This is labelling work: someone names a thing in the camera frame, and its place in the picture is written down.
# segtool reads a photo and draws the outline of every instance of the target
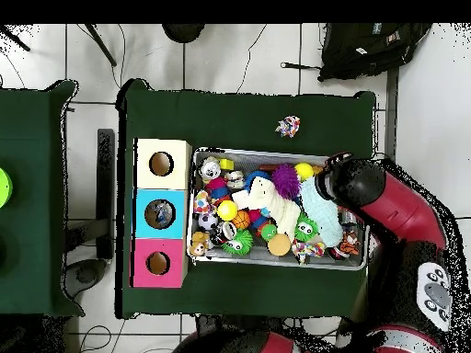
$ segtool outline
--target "light blue plush toy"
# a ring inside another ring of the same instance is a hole
[[[301,183],[301,203],[309,219],[316,221],[319,235],[324,244],[327,247],[340,244],[343,231],[339,223],[337,205],[319,195],[313,177],[309,177]]]

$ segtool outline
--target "table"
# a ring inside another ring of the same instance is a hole
[[[118,94],[116,314],[206,313],[285,317],[351,316],[365,282],[365,268],[340,271],[201,262],[181,289],[129,286],[133,138],[185,140],[200,146],[330,155],[350,151],[371,157],[375,95],[261,96],[197,91],[153,91],[129,80]],[[295,115],[294,138],[275,132]]]

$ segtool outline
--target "cable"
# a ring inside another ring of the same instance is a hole
[[[259,33],[259,35],[257,36],[257,39],[255,40],[255,42],[252,43],[252,46],[250,46],[248,48],[248,61],[247,61],[247,65],[246,65],[246,70],[244,71],[244,78],[242,79],[242,83],[240,84],[239,88],[237,89],[237,94],[239,93],[239,90],[240,88],[242,87],[242,85],[244,84],[244,82],[246,81],[246,74],[247,74],[247,68],[248,68],[248,64],[250,63],[250,50],[255,46],[255,44],[258,42],[258,39],[260,38],[260,35],[261,33],[263,32],[263,30],[268,26],[268,23],[263,26],[263,29],[261,30],[261,32]]]

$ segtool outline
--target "blue box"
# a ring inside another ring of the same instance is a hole
[[[185,236],[187,220],[186,190],[141,189],[137,188],[136,199],[136,238],[182,239]],[[166,200],[174,210],[175,219],[165,229],[156,229],[145,220],[145,209],[153,200]]]

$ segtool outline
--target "green spiky ball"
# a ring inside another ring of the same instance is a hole
[[[294,237],[296,240],[305,243],[317,234],[317,223],[307,218],[307,215],[301,212],[299,214],[296,228],[294,229]]]
[[[222,247],[230,255],[245,256],[250,252],[253,243],[252,234],[248,230],[237,229],[234,238],[224,243]]]

